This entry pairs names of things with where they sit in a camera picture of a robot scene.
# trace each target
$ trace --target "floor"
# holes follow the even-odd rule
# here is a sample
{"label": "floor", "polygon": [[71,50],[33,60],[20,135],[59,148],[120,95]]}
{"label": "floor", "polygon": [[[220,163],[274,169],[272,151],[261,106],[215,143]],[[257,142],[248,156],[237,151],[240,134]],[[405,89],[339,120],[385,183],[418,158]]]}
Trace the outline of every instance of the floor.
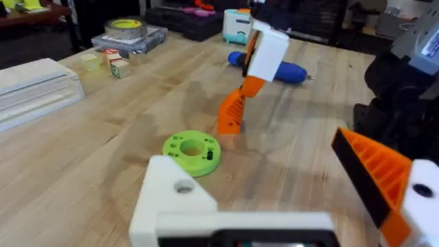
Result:
{"label": "floor", "polygon": [[40,58],[60,60],[72,55],[69,33],[63,25],[22,25],[1,29],[0,69]]}

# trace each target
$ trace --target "white box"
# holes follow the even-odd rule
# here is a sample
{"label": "white box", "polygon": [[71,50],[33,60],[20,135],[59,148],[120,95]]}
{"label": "white box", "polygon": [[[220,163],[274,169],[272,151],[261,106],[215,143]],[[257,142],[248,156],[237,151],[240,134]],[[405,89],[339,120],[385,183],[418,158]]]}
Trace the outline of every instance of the white box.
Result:
{"label": "white box", "polygon": [[83,98],[78,75],[52,59],[0,70],[0,131]]}

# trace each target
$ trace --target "screw hole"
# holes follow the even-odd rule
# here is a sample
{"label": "screw hole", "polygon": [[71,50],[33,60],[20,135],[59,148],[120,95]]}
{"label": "screw hole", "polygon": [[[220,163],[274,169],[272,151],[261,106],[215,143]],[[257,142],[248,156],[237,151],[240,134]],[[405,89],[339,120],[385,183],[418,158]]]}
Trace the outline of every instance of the screw hole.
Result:
{"label": "screw hole", "polygon": [[177,193],[186,194],[193,191],[194,184],[190,180],[180,180],[175,183],[174,188]]}
{"label": "screw hole", "polygon": [[425,198],[433,198],[434,197],[433,191],[427,185],[415,184],[415,185],[413,185],[413,190],[416,193],[418,193],[420,196],[423,196]]}

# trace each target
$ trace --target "tape roll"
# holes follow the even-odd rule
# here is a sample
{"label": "tape roll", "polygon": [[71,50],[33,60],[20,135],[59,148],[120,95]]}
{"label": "tape roll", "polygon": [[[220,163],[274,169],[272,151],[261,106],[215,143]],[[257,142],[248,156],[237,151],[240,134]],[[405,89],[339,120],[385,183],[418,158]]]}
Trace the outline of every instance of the tape roll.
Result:
{"label": "tape roll", "polygon": [[136,19],[116,19],[107,22],[105,33],[119,40],[132,40],[145,36],[146,23]]}

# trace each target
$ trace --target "black case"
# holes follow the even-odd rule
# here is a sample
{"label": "black case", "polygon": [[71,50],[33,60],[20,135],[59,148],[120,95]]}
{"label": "black case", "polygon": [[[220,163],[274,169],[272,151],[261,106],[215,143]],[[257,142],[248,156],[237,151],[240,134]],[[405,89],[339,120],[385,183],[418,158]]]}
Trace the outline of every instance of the black case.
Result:
{"label": "black case", "polygon": [[215,15],[198,17],[177,10],[151,9],[145,13],[145,21],[152,25],[167,27],[181,32],[185,38],[203,41],[222,31],[223,12]]}

